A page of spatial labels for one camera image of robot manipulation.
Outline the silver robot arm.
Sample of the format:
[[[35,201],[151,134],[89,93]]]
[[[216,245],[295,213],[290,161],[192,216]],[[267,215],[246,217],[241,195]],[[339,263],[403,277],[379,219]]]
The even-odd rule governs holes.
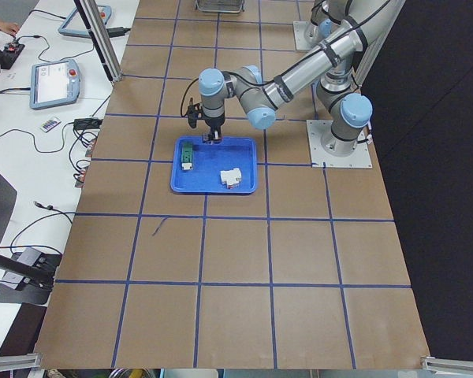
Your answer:
[[[220,142],[225,100],[237,98],[250,124],[267,129],[281,106],[315,84],[318,99],[333,118],[322,135],[322,148],[337,157],[351,155],[373,112],[370,100],[351,89],[353,55],[387,32],[398,12],[397,1],[316,1],[306,30],[311,49],[305,56],[269,81],[254,65],[233,72],[203,70],[198,78],[201,101],[190,103],[185,113],[190,127],[202,120],[209,128],[205,142]]]
[[[340,26],[342,31],[349,30],[351,25],[345,21],[352,1],[315,0],[311,8],[310,23],[305,31],[307,41],[316,44],[335,32]]]

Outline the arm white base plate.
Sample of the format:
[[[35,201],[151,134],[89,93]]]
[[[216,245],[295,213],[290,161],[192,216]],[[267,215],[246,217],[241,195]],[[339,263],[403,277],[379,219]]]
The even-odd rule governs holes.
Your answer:
[[[292,23],[295,46],[298,51],[307,51],[318,44],[318,25],[310,21],[294,21]]]
[[[352,141],[337,139],[331,120],[307,120],[311,166],[314,168],[371,169],[371,157],[363,130]]]

